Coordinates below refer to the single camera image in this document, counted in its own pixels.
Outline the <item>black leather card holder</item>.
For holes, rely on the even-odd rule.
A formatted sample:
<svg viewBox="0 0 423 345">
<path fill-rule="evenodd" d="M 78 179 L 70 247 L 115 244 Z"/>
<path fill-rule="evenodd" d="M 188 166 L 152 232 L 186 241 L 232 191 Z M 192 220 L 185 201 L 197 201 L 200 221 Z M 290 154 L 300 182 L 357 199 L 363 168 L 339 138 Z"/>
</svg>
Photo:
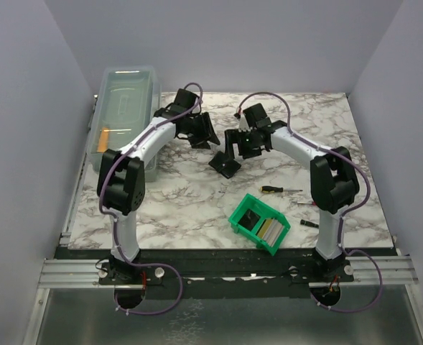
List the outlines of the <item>black leather card holder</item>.
<svg viewBox="0 0 423 345">
<path fill-rule="evenodd" d="M 221 151 L 217 152 L 208 164 L 226 179 L 232 178 L 241 168 L 239 162 Z"/>
</svg>

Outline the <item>green plastic bin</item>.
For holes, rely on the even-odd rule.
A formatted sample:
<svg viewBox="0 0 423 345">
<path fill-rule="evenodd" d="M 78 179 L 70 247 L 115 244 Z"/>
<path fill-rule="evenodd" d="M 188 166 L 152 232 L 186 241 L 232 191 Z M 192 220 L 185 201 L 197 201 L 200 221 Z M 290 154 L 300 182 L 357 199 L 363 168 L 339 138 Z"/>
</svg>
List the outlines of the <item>green plastic bin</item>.
<svg viewBox="0 0 423 345">
<path fill-rule="evenodd" d="M 257 237 L 257 232 L 266 219 L 276 219 L 284 224 L 284 230 L 272 247 Z M 240 234 L 247 238 L 253 242 L 258 249 L 266 250 L 271 256 L 274 256 L 278 251 L 285 236 L 291 229 L 291 225 L 284 214 L 251 194 L 246 194 L 243 197 L 228 221 L 236 234 Z"/>
</svg>

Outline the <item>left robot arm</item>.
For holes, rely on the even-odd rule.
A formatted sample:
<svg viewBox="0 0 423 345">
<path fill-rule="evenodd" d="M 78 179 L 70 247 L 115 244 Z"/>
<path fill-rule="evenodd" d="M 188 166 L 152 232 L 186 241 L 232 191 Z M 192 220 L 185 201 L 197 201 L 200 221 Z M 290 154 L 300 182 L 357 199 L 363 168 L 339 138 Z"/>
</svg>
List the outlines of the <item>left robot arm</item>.
<svg viewBox="0 0 423 345">
<path fill-rule="evenodd" d="M 112 247 L 110 265 L 126 284 L 145 277 L 149 268 L 179 272 L 165 263 L 137 260 L 140 247 L 136 233 L 136 212 L 146 194 L 145 166 L 166 144 L 182 134 L 194 148 L 219 144 L 208 113 L 201 111 L 203 88 L 188 83 L 178 89 L 169 105 L 154 112 L 146 129 L 119 149 L 103 153 L 98 177 L 99 211 L 111 218 Z"/>
</svg>

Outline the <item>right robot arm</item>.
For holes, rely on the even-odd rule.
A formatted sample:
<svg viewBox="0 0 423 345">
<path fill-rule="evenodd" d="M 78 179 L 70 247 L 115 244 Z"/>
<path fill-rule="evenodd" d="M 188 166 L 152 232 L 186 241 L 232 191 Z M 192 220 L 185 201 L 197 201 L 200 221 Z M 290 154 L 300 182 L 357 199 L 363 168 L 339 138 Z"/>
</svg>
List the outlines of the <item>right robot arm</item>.
<svg viewBox="0 0 423 345">
<path fill-rule="evenodd" d="M 312 200 L 320 210 L 312 274 L 319 281 L 330 280 L 345 261 L 343 215 L 360 190 L 349 151 L 323 147 L 295 132 L 289 121 L 272 122 L 259 103 L 245 109 L 240 120 L 245 127 L 224 131 L 225 160 L 218 165 L 221 174 L 231 178 L 241 167 L 235 161 L 234 145 L 243 159 L 257 157 L 263 150 L 275 150 L 307 168 Z"/>
</svg>

